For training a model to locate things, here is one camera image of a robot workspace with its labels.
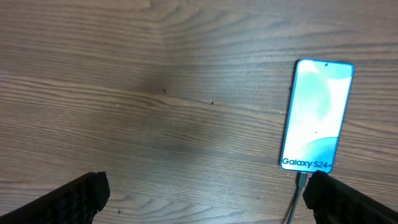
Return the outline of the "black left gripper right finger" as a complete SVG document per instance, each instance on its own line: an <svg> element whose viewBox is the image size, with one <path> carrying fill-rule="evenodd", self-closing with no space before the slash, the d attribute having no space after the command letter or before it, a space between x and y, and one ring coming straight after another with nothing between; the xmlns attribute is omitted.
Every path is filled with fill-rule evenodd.
<svg viewBox="0 0 398 224"><path fill-rule="evenodd" d="M397 224L397 212L323 171L312 174L303 193L317 224Z"/></svg>

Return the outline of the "blue Galaxy smartphone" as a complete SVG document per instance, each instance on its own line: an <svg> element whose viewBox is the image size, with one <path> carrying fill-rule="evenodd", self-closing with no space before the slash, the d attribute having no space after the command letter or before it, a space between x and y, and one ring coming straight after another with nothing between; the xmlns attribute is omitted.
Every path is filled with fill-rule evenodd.
<svg viewBox="0 0 398 224"><path fill-rule="evenodd" d="M295 66L280 168L330 173L354 78L354 65L303 58Z"/></svg>

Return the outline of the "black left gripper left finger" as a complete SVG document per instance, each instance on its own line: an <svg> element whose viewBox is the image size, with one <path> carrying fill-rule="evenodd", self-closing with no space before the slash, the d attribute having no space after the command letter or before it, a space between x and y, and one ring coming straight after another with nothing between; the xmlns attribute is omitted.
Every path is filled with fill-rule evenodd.
<svg viewBox="0 0 398 224"><path fill-rule="evenodd" d="M105 172L89 172L1 216L8 224L91 224L110 196Z"/></svg>

